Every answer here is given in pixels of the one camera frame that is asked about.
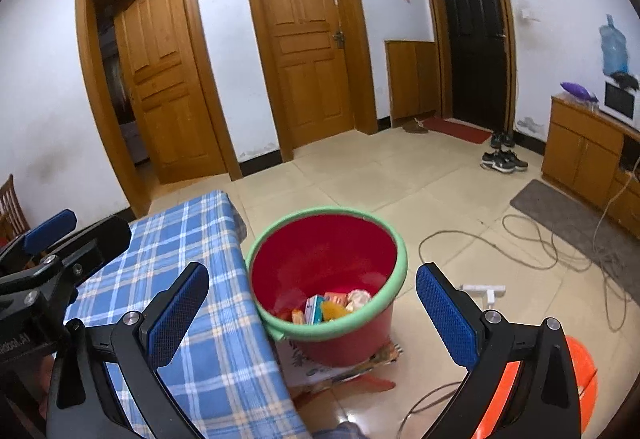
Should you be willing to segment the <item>white tissue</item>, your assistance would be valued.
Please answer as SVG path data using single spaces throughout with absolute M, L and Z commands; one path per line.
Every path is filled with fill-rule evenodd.
M 370 303 L 371 298 L 371 294 L 365 289 L 354 289 L 347 294 L 345 309 L 355 312 Z

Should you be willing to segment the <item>white medicine box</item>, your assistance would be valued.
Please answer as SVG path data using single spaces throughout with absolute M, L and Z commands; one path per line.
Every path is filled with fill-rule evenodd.
M 304 309 L 306 324 L 313 325 L 323 321 L 322 303 L 324 303 L 324 297 L 320 295 L 311 296 L 306 300 Z

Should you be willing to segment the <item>black entrance door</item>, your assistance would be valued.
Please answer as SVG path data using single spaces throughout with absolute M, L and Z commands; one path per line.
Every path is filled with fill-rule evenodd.
M 506 119 L 506 31 L 500 0 L 445 0 L 458 120 L 498 132 Z

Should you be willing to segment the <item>red bin green rim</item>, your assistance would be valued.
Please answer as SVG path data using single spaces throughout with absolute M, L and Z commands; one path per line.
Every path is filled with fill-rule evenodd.
M 384 220 L 355 208 L 308 208 L 270 225 L 245 263 L 250 292 L 273 341 L 292 341 L 328 367 L 350 367 L 390 339 L 408 257 L 404 240 Z M 303 310 L 311 297 L 355 289 L 371 299 L 349 315 L 329 322 L 293 321 L 293 312 Z

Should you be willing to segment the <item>wooden side cabinet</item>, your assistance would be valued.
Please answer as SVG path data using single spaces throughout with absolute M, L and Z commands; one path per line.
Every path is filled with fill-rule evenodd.
M 639 132 L 567 94 L 551 98 L 542 176 L 639 234 Z

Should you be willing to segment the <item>black sneakers pair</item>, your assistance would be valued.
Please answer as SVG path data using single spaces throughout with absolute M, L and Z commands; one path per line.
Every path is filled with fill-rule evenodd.
M 514 141 L 507 133 L 492 133 L 489 140 L 490 151 L 480 159 L 480 166 L 485 170 L 495 170 L 503 174 L 524 173 L 528 163 L 521 160 L 513 151 Z

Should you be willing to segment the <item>white microwave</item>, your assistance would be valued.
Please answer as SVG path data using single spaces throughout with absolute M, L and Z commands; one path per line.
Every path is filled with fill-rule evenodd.
M 605 78 L 604 92 L 599 103 L 601 112 L 638 130 L 640 128 L 639 101 L 637 89 L 622 88 L 613 78 Z

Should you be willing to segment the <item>blue water jug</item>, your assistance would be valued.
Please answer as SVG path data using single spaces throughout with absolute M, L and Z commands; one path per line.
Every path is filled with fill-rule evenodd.
M 628 51 L 625 35 L 616 28 L 613 17 L 608 14 L 606 23 L 599 29 L 603 59 L 603 74 L 628 72 Z

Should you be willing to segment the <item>wooden shoe cabinet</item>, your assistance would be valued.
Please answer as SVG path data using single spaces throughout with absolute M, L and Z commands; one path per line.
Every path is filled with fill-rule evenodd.
M 434 42 L 386 40 L 390 118 L 393 123 L 440 111 L 439 63 Z

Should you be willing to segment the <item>brown slipper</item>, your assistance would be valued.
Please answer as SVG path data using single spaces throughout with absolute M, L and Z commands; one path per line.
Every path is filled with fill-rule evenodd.
M 401 126 L 408 134 L 427 134 L 428 129 L 424 127 L 419 120 L 411 118 L 411 120 L 405 121 Z

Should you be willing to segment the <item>open wooden door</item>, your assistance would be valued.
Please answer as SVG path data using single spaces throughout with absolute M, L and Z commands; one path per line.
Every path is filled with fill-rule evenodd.
M 114 25 L 122 77 L 158 180 L 224 173 L 183 0 L 120 0 Z

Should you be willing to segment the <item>blue plaid tablecloth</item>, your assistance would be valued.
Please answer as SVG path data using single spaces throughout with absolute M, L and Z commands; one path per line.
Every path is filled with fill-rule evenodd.
M 246 229 L 212 191 L 130 225 L 130 245 L 93 274 L 67 308 L 86 326 L 141 311 L 188 263 L 208 271 L 206 300 L 158 373 L 205 438 L 306 438 L 254 304 L 241 251 Z

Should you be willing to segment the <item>orange biscuit packet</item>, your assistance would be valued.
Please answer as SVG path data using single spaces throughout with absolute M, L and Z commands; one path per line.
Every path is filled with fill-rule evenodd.
M 303 325 L 306 323 L 304 311 L 300 309 L 292 310 L 291 319 L 294 324 Z

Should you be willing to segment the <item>closed wooden door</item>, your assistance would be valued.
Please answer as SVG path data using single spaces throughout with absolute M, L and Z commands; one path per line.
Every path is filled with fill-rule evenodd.
M 354 126 L 337 0 L 262 0 L 292 144 Z

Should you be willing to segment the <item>yellow foam fruit net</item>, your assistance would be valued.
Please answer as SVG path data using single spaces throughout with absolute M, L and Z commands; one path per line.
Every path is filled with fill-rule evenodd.
M 330 322 L 350 315 L 352 311 L 347 309 L 340 303 L 335 303 L 332 300 L 325 300 L 320 303 L 321 315 L 323 322 Z

